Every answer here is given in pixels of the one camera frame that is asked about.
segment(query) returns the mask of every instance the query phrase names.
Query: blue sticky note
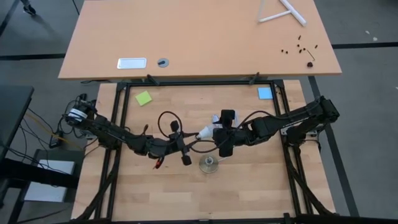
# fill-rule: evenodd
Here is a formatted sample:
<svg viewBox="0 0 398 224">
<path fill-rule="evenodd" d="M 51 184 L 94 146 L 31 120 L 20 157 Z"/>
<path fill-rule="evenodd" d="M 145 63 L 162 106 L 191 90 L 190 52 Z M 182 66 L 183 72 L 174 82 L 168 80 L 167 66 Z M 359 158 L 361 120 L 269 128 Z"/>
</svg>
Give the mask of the blue sticky note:
<svg viewBox="0 0 398 224">
<path fill-rule="evenodd" d="M 261 87 L 261 88 L 258 88 L 258 90 L 259 90 L 259 99 L 260 100 L 271 100 L 272 99 L 271 88 Z"/>
</svg>

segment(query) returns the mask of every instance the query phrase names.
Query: white triangle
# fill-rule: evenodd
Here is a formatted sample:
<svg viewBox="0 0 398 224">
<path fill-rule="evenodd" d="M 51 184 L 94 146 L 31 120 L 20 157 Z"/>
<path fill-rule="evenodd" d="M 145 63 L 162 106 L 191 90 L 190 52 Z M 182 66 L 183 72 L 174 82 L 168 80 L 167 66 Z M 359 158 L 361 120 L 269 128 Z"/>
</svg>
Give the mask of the white triangle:
<svg viewBox="0 0 398 224">
<path fill-rule="evenodd" d="M 299 23 L 301 23 L 301 25 L 303 25 L 304 27 L 307 25 L 306 20 L 304 19 L 304 17 L 302 17 L 300 15 L 299 12 L 297 12 L 294 7 L 287 1 L 287 0 L 279 0 L 286 8 L 287 11 L 285 12 L 281 12 L 279 14 L 273 15 L 273 16 L 269 16 L 269 17 L 265 17 L 265 18 L 261 18 L 261 13 L 262 13 L 262 9 L 264 8 L 265 2 L 266 0 L 261 0 L 261 4 L 260 4 L 260 9 L 259 9 L 259 14 L 257 16 L 258 21 L 259 22 L 266 22 L 269 21 L 271 19 L 276 19 L 278 17 L 284 16 L 284 15 L 288 15 L 288 14 L 292 14 L 296 20 L 298 20 Z"/>
</svg>

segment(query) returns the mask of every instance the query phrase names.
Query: light wood table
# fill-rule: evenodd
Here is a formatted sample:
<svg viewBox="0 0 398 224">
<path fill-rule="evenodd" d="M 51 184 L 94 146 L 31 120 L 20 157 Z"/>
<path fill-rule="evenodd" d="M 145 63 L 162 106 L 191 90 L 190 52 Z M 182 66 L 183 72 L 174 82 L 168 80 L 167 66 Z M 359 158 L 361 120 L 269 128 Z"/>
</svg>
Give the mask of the light wood table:
<svg viewBox="0 0 398 224">
<path fill-rule="evenodd" d="M 305 105 L 299 81 L 284 81 L 290 109 Z M 275 113 L 272 100 L 259 100 L 257 87 L 267 85 L 234 86 L 159 86 L 132 87 L 126 117 L 126 126 L 140 133 L 145 124 L 147 134 L 162 137 L 157 128 L 161 112 L 170 110 L 180 116 L 183 130 L 196 132 L 211 123 L 213 114 L 222 109 L 234 109 L 239 120 L 256 110 Z M 134 96 L 147 90 L 153 101 L 139 106 Z M 116 84 L 102 84 L 99 88 L 98 113 L 111 117 Z M 123 103 L 119 105 L 121 114 Z M 172 116 L 164 116 L 161 127 L 170 132 Z M 198 150 L 213 144 L 196 145 Z M 315 142 L 302 147 L 302 162 L 308 186 L 318 199 L 334 210 L 328 182 Z M 205 174 L 198 167 L 202 154 L 190 153 L 193 164 L 184 166 L 181 155 L 165 158 L 160 169 L 152 169 L 155 160 L 134 154 L 122 147 L 118 184 L 114 201 L 114 221 L 128 220 L 191 220 L 221 218 L 274 218 L 284 212 L 294 216 L 287 171 L 279 134 L 253 147 L 236 147 L 234 155 L 220 162 L 213 174 Z M 99 148 L 84 160 L 76 194 L 72 218 L 79 216 L 98 190 L 104 149 Z M 104 197 L 104 208 L 108 204 Z"/>
<path fill-rule="evenodd" d="M 261 0 L 85 1 L 59 78 L 339 75 L 314 1 L 289 2 L 306 27 L 292 15 L 258 23 Z M 282 11 L 278 0 L 267 0 L 262 16 Z M 141 57 L 145 69 L 116 68 L 119 58 Z M 160 68 L 160 58 L 169 66 Z"/>
</svg>

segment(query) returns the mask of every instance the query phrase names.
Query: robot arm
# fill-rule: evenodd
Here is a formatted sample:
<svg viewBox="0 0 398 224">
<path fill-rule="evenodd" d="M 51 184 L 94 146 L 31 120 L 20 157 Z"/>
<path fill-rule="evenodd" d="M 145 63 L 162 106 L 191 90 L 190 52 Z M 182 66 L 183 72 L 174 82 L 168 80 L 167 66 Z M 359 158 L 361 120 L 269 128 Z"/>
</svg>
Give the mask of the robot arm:
<svg viewBox="0 0 398 224">
<path fill-rule="evenodd" d="M 284 128 L 287 128 L 287 142 L 290 145 L 300 145 L 307 132 L 333 123 L 338 117 L 339 113 L 333 103 L 323 96 L 280 116 L 269 115 L 243 121 L 238 128 L 231 127 L 234 111 L 223 110 L 219 121 L 223 127 L 213 130 L 213 140 L 220 149 L 221 157 L 232 156 L 234 146 L 254 146 L 266 142 Z"/>
<path fill-rule="evenodd" d="M 170 124 L 173 133 L 169 135 L 169 140 L 146 135 L 145 132 L 148 125 L 145 126 L 142 134 L 136 135 L 113 124 L 104 116 L 97 114 L 94 105 L 85 101 L 76 104 L 65 115 L 65 121 L 85 134 L 97 136 L 99 144 L 106 149 L 117 149 L 121 143 L 125 143 L 129 149 L 132 149 L 140 156 L 148 155 L 151 159 L 158 159 L 155 168 L 160 167 L 165 156 L 175 152 L 182 153 L 184 165 L 188 166 L 192 163 L 187 155 L 188 149 L 185 147 L 183 139 L 197 133 L 187 134 L 178 131 L 179 125 L 177 121 L 173 121 Z"/>
<path fill-rule="evenodd" d="M 304 107 L 280 116 L 268 114 L 268 116 L 251 120 L 248 120 L 248 117 L 237 128 L 232 127 L 234 117 L 233 110 L 222 110 L 220 121 L 213 130 L 213 140 L 220 149 L 221 157 L 232 156 L 235 146 L 254 146 L 266 142 L 276 132 L 286 128 L 287 142 L 291 145 L 299 145 L 305 139 L 308 131 L 335 122 L 339 113 L 330 100 L 321 96 Z M 111 123 L 104 116 L 97 114 L 94 105 L 87 102 L 79 102 L 75 105 L 65 116 L 65 120 L 70 126 L 78 128 L 82 132 L 97 136 L 99 143 L 107 149 L 116 149 L 123 142 L 136 154 L 158 159 L 160 164 L 165 156 L 175 152 L 182 153 L 184 165 L 192 163 L 187 152 L 193 144 L 185 145 L 183 139 L 198 133 L 179 132 L 177 121 L 170 124 L 173 133 L 169 135 L 169 140 L 164 140 L 146 135 L 147 126 L 140 135 L 130 133 Z"/>
</svg>

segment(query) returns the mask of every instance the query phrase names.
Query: gray floor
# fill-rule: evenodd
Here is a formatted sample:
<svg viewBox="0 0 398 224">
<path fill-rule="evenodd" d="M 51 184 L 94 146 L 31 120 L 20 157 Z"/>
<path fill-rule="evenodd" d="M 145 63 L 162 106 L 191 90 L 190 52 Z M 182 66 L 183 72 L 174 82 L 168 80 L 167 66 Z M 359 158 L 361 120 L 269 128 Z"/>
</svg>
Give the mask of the gray floor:
<svg viewBox="0 0 398 224">
<path fill-rule="evenodd" d="M 13 0 L 0 2 L 0 21 Z M 366 43 L 377 37 L 379 42 L 398 41 L 398 1 L 396 0 L 315 0 L 332 44 Z M 78 7 L 82 0 L 76 0 Z M 21 4 L 0 37 L 0 55 L 65 53 L 78 18 L 71 1 L 33 0 L 40 17 L 35 19 L 22 12 Z M 340 153 L 347 171 L 354 198 L 361 216 L 398 218 L 398 48 L 336 50 L 343 75 L 318 77 L 321 92 L 331 98 L 341 113 L 333 125 Z M 0 83 L 32 85 L 35 88 L 30 107 L 50 124 L 56 125 L 65 105 L 80 93 L 95 98 L 97 83 L 82 85 L 57 79 L 62 59 L 0 61 Z M 307 101 L 313 95 L 306 77 L 299 78 Z M 47 134 L 28 120 L 43 138 Z M 23 135 L 17 133 L 12 147 L 24 150 Z M 40 148 L 27 136 L 28 154 Z M 340 183 L 324 135 L 322 160 L 326 169 L 337 212 L 347 215 Z M 74 150 L 69 146 L 64 149 Z M 8 218 L 17 195 L 11 190 L 5 207 L 0 210 L 0 223 Z M 27 203 L 21 220 L 36 217 L 67 203 Z M 55 223 L 68 220 L 66 212 L 32 223 Z"/>
</svg>

